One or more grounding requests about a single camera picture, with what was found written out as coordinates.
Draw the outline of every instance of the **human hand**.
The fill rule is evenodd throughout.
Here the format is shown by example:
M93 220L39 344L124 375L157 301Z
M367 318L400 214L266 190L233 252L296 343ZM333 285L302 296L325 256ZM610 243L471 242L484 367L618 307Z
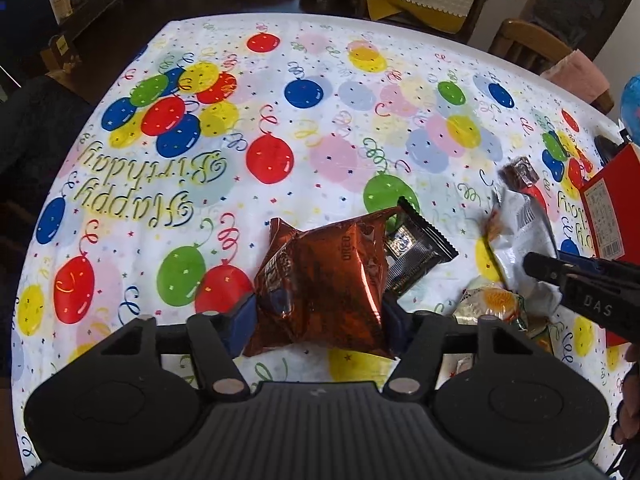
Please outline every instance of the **human hand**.
M631 345L625 353L626 361L635 363L622 383L622 402L618 405L618 421L611 437L616 444L625 444L640 431L640 374L638 359L640 346Z

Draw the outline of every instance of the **red box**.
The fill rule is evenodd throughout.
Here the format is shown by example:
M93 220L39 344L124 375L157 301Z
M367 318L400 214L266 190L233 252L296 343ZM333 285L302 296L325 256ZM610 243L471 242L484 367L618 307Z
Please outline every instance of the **red box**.
M640 265L640 148L625 146L580 189L596 256Z

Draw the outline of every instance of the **chair backrest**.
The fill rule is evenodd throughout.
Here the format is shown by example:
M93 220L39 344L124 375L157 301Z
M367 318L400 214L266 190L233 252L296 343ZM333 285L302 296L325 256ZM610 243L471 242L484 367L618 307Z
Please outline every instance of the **chair backrest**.
M489 48L489 54L501 57L537 75L551 68L572 51L570 46L544 28L522 20L504 20ZM614 107L609 91L599 96L591 106L603 114L608 114Z

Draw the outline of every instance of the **pink towel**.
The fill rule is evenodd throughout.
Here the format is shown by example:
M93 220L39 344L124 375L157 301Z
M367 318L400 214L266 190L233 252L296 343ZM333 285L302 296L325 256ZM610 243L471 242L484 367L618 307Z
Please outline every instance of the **pink towel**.
M593 103L609 90L609 81L593 62L579 50L551 67L540 77L564 88L586 103Z

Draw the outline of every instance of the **table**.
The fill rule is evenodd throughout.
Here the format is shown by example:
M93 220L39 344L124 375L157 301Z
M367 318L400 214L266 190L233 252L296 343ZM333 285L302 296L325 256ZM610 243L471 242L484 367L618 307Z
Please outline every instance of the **table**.
M499 279L482 226L497 170L528 155L558 245L591 256L575 186L600 167L595 134L616 127L529 72L420 32L300 14L169 23L95 109L34 232L12 333L24 465L38 461L22 420L38 384L135 316L229 309L251 290L274 216L306 230L405 195L460 256L401 304L446 314L471 279ZM564 308L553 322L556 355L614 415L622 349ZM164 362L193 381L188 357ZM394 367L306 345L237 363L249 384L382 384ZM596 463L617 450L605 436Z

